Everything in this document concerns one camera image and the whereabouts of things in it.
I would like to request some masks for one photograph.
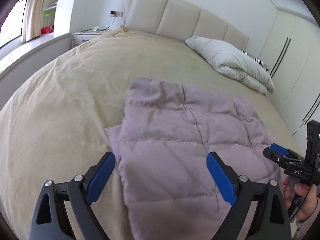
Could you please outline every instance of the green lid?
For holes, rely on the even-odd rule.
[[[44,15],[44,18],[50,17],[50,16],[53,16],[53,13],[46,13],[46,14]]]

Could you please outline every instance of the human hand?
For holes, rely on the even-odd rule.
[[[283,181],[283,184],[285,185],[283,190],[284,204],[285,204],[285,207],[288,209],[291,206],[291,202],[292,202],[292,199],[290,199],[291,189],[289,187],[289,176],[285,178],[285,180]],[[309,189],[309,186],[305,184],[296,183],[293,186],[294,192],[297,195],[303,196],[303,197],[306,197],[308,189]],[[317,205],[318,205],[317,187],[316,185],[312,184],[308,197],[304,202],[301,210],[298,212],[297,219],[300,219],[302,221],[307,220],[316,210]]]

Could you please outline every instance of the purple quilt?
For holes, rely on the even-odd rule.
[[[238,175],[282,182],[280,168],[262,154],[272,140],[244,97],[141,77],[132,82],[124,111],[122,125],[106,134],[136,240],[212,239],[230,205],[207,170],[211,151]]]

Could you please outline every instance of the black and white striped fabric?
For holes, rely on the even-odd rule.
[[[269,67],[268,67],[266,64],[264,64],[261,60],[259,60],[258,58],[250,55],[249,53],[247,53],[247,52],[245,52],[245,51],[243,51],[243,50],[242,50],[242,52],[243,52],[244,54],[246,54],[247,56],[249,56],[250,58],[252,58],[255,62],[257,62],[265,71],[267,71],[268,73],[270,73]]]

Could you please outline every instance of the beige upholstered headboard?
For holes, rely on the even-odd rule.
[[[231,24],[183,0],[124,0],[127,27],[185,41],[192,36],[223,40],[246,50],[248,37]]]

